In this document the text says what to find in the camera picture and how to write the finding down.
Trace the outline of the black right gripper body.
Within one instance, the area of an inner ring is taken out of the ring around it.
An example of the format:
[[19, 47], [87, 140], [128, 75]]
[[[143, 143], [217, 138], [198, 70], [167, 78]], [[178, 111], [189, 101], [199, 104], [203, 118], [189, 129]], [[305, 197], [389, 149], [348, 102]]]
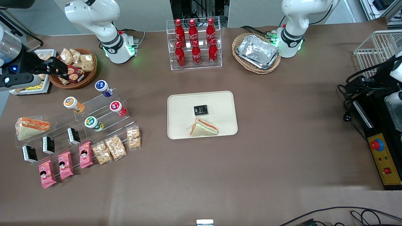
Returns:
[[37, 75], [37, 68], [42, 66], [42, 60], [34, 52], [28, 52], [22, 47], [19, 55], [9, 63], [1, 66], [1, 75], [15, 75], [20, 73], [31, 73]]

